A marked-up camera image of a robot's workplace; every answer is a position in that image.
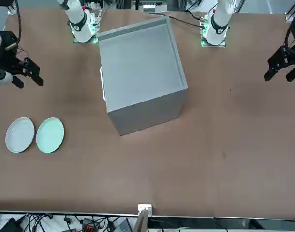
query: box handle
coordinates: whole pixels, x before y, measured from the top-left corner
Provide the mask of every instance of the box handle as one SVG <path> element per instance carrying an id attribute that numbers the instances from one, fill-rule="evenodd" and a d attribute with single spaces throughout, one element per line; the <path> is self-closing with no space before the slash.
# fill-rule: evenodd
<path id="1" fill-rule="evenodd" d="M 101 88 L 103 89 L 103 99 L 105 100 L 105 94 L 104 94 L 104 87 L 103 87 L 103 67 L 100 67 L 100 79 L 101 79 Z"/>

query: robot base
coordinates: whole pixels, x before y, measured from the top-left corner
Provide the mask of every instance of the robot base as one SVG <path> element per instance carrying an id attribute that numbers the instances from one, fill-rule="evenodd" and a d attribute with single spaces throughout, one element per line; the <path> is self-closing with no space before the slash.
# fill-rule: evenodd
<path id="1" fill-rule="evenodd" d="M 205 29 L 200 29 L 200 35 L 201 35 L 201 43 L 200 43 L 200 45 L 201 45 L 202 47 L 223 47 L 223 48 L 226 47 L 226 36 L 225 36 L 225 40 L 223 40 L 223 42 L 222 42 L 221 44 L 217 45 L 217 46 L 209 44 L 209 43 L 204 39 L 204 35 L 206 34 L 206 32 L 207 32 L 207 27 L 208 27 L 208 25 L 209 25 L 209 21 L 208 21 L 208 19 L 207 19 L 206 16 L 204 17 L 204 21 L 203 21 L 203 22 L 200 22 L 200 25 L 205 27 Z"/>
<path id="2" fill-rule="evenodd" d="M 98 11 L 98 15 L 95 15 L 94 12 L 88 12 L 88 16 L 89 16 L 89 24 L 87 25 L 91 31 L 94 32 L 94 35 L 91 37 L 91 39 L 89 39 L 87 42 L 80 42 L 76 39 L 76 37 L 74 36 L 74 32 L 73 32 L 73 43 L 74 44 L 97 44 L 98 43 L 98 32 L 100 30 L 100 20 L 101 20 L 101 8 Z"/>

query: gray box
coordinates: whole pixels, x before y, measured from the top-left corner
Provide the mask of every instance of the gray box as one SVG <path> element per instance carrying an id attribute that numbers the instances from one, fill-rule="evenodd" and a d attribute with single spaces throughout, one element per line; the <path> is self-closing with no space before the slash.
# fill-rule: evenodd
<path id="1" fill-rule="evenodd" d="M 103 98 L 120 135 L 176 118 L 187 83 L 168 17 L 99 35 Z"/>

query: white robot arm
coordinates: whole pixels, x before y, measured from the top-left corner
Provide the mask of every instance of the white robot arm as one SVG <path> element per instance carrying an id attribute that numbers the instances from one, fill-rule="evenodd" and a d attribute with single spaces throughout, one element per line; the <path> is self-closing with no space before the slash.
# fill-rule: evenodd
<path id="1" fill-rule="evenodd" d="M 57 0 L 57 2 L 66 13 L 75 38 L 81 43 L 89 41 L 96 34 L 93 27 L 95 15 L 89 10 L 83 10 L 80 0 Z"/>
<path id="2" fill-rule="evenodd" d="M 203 35 L 207 43 L 218 46 L 223 42 L 234 9 L 233 0 L 218 0 L 216 11 L 209 21 L 205 35 Z"/>

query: plate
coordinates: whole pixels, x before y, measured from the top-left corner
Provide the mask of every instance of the plate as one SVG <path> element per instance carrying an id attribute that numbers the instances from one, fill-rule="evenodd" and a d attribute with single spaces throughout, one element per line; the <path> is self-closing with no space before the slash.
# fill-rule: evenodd
<path id="1" fill-rule="evenodd" d="M 33 122 L 27 117 L 16 119 L 6 133 L 6 146 L 13 153 L 25 151 L 35 135 Z"/>
<path id="2" fill-rule="evenodd" d="M 39 127 L 36 142 L 39 150 L 44 153 L 56 151 L 64 139 L 64 125 L 55 117 L 46 119 Z"/>

